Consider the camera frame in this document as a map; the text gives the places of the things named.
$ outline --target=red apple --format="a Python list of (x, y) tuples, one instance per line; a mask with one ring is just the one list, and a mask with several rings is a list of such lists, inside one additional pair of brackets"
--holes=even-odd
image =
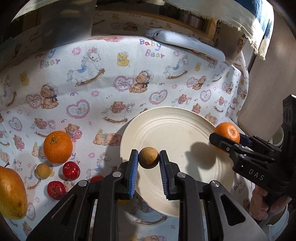
[(104, 177), (102, 175), (96, 175), (91, 178), (90, 183), (102, 181), (103, 179), (104, 179)]
[(61, 200), (66, 194), (66, 188), (60, 181), (52, 181), (47, 185), (47, 193), (54, 200)]
[(70, 181), (76, 180), (80, 175), (80, 168), (75, 162), (68, 161), (63, 166), (63, 174)]

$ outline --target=blue and white cloth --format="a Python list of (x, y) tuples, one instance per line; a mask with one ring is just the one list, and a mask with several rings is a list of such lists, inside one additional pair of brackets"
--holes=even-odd
[(206, 19), (215, 18), (242, 31), (255, 54), (265, 60), (274, 28), (274, 10), (266, 0), (165, 0)]

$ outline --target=finger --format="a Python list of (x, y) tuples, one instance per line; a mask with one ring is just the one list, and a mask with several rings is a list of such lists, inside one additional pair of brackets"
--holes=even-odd
[(270, 211), (271, 211), (272, 213), (277, 213), (277, 212), (279, 212), (279, 211), (285, 209), (286, 206), (287, 206), (287, 204), (288, 204), (289, 202), (291, 202), (291, 200), (292, 200), (292, 199), (289, 198), (289, 197), (287, 197), (287, 196), (281, 196), (281, 197), (279, 197), (279, 198), (275, 201), (275, 203), (271, 206)]
[(256, 208), (258, 208), (259, 210), (262, 210), (264, 212), (268, 210), (268, 205), (266, 202), (263, 201), (263, 197), (260, 194), (253, 192), (252, 200)]
[(256, 192), (258, 194), (260, 194), (261, 196), (265, 197), (267, 195), (267, 191), (265, 191), (263, 188), (255, 185), (255, 189), (253, 190), (253, 192)]
[(252, 215), (253, 218), (257, 219), (257, 220), (262, 220), (262, 219), (267, 219), (268, 217), (268, 214), (267, 212), (264, 212), (260, 209), (257, 209), (255, 204), (254, 204), (254, 201), (251, 200), (251, 203), (250, 203), (250, 213)]

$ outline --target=patterned tablecloth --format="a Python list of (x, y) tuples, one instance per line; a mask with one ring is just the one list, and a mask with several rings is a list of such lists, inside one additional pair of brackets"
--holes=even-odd
[[(0, 164), (10, 162), (26, 187), (26, 217), (7, 220), (20, 240), (57, 203), (46, 192), (50, 181), (62, 181), (70, 190), (81, 179), (106, 176), (119, 167), (122, 134), (139, 113), (178, 106), (214, 125), (236, 122), (248, 90), (242, 53), (228, 66), (145, 37), (152, 27), (194, 35), (161, 20), (102, 11), (89, 40), (43, 51), (37, 26), (1, 46), (0, 66), (6, 68), (0, 72)], [(65, 181), (57, 165), (51, 165), (54, 175), (46, 180), (35, 175), (39, 163), (49, 164), (42, 145), (54, 130), (66, 131), (73, 141), (70, 160), (81, 169), (75, 181)], [(246, 209), (251, 189), (249, 181), (236, 175), (231, 193)], [(119, 237), (177, 240), (178, 219), (135, 196), (120, 205)]]

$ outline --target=white cup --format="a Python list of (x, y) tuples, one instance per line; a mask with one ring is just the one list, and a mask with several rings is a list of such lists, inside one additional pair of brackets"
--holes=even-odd
[(272, 144), (281, 148), (284, 141), (284, 131), (283, 128), (280, 126), (278, 130), (272, 136)]

